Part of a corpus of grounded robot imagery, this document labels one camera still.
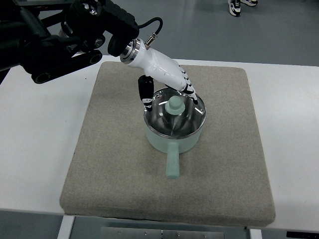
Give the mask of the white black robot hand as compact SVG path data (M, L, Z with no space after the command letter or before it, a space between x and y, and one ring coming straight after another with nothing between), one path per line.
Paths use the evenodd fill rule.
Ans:
M147 111L152 111L154 80L188 95L194 104L198 99L194 86L180 65L168 56L147 47L141 39L134 39L120 55L120 60L131 68L140 68L144 74L138 79L140 99Z

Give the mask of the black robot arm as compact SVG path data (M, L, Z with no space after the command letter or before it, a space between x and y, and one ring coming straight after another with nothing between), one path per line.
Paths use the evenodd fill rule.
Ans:
M3 0L0 3L0 77L22 66L43 84L98 63L104 33L108 53L126 55L140 29L110 0Z

